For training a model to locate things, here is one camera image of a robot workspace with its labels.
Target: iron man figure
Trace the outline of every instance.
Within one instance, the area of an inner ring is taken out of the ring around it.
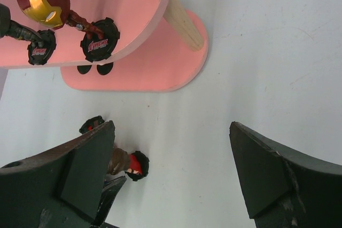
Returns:
[[[70,9],[70,0],[17,0],[23,13],[54,30],[67,24],[76,27],[87,34],[90,40],[95,33],[100,40],[104,38],[104,32],[98,27],[87,22],[76,12]]]

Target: figure base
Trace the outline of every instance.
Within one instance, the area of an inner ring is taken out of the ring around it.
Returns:
[[[149,168],[150,168],[150,160],[148,157],[145,156],[144,153],[140,151],[136,151],[135,153],[132,153],[137,159],[137,161],[140,163],[142,175],[137,175],[133,173],[125,172],[129,178],[131,178],[134,182],[143,179],[149,174]]]
[[[208,54],[207,31],[194,13],[188,14],[204,38],[201,50],[191,51],[162,19],[152,35],[133,53],[116,61],[107,75],[98,74],[94,65],[84,75],[76,67],[62,67],[65,83],[89,91],[167,92],[183,87],[199,73]]]
[[[85,34],[81,41],[85,59],[89,62],[107,60],[118,43],[120,32],[114,21],[108,17],[104,20],[92,22],[92,24],[104,32],[104,38],[100,40],[94,33],[92,38],[88,39]]]
[[[82,125],[82,127],[79,129],[79,132],[84,135],[85,133],[91,131],[95,127],[102,125],[103,123],[105,123],[105,121],[102,118],[102,116],[92,117]]]
[[[44,39],[44,45],[40,48],[38,45],[28,45],[28,63],[31,65],[44,65],[48,62],[56,49],[56,37],[52,30],[38,30],[38,33]]]

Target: black disc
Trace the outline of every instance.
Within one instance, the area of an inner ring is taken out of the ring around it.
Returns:
[[[10,29],[11,24],[11,12],[10,9],[0,4],[0,38],[6,36],[6,33]]]
[[[109,64],[97,65],[97,72],[100,75],[107,75],[113,69],[114,63],[110,62]]]
[[[88,73],[91,69],[91,65],[81,65],[77,66],[77,70],[79,71],[80,74],[84,75]]]
[[[85,34],[81,41],[85,59],[89,62],[107,60],[118,43],[120,32],[114,21],[108,17],[92,24],[104,32],[104,39],[100,40],[94,33],[92,39],[89,40]]]
[[[126,172],[126,174],[129,176],[129,178],[131,178],[134,182],[143,179],[144,177],[146,177],[149,174],[149,167],[150,167],[150,160],[148,157],[145,156],[144,153],[140,152],[140,151],[136,151],[135,153],[132,153],[132,155],[134,155],[138,162],[141,165],[141,171],[142,171],[142,175],[140,174],[133,174],[133,173],[128,173]]]
[[[44,40],[44,45],[40,48],[32,43],[27,47],[28,63],[31,65],[44,65],[48,62],[56,49],[55,33],[51,30],[39,30],[38,33]]]
[[[92,117],[82,125],[82,127],[79,129],[79,132],[84,135],[95,127],[102,125],[103,123],[105,123],[105,120],[102,118],[102,116]]]

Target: black round base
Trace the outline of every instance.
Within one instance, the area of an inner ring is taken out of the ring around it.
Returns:
[[[82,66],[77,66],[77,70],[79,71],[80,74],[84,75],[88,73],[91,69],[91,65],[82,65]]]
[[[105,123],[105,121],[102,116],[92,117],[82,125],[82,127],[79,129],[79,132],[84,135],[95,127],[102,125],[103,123]]]
[[[134,155],[137,160],[139,161],[140,165],[141,165],[141,171],[143,172],[142,175],[136,175],[133,173],[128,173],[125,172],[129,178],[131,178],[134,182],[143,179],[144,177],[146,177],[149,174],[149,168],[150,168],[150,160],[148,157],[145,156],[144,153],[140,152],[140,151],[136,151],[135,153],[132,153],[132,155]]]
[[[114,63],[110,62],[109,64],[103,64],[103,65],[97,65],[97,72],[98,74],[104,76],[107,75],[109,72],[111,72],[111,70],[114,67]]]
[[[108,17],[92,24],[101,29],[105,35],[103,40],[100,40],[96,34],[90,40],[87,35],[84,36],[81,48],[85,59],[89,62],[107,60],[118,43],[120,32],[114,21]]]
[[[32,46],[32,43],[27,47],[28,63],[31,65],[44,65],[48,62],[56,49],[55,33],[51,30],[38,30],[38,33],[44,40],[43,47],[37,44]]]

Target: wooden pole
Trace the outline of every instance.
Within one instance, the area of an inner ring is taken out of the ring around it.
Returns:
[[[164,18],[192,51],[202,49],[204,40],[180,0],[169,0]]]

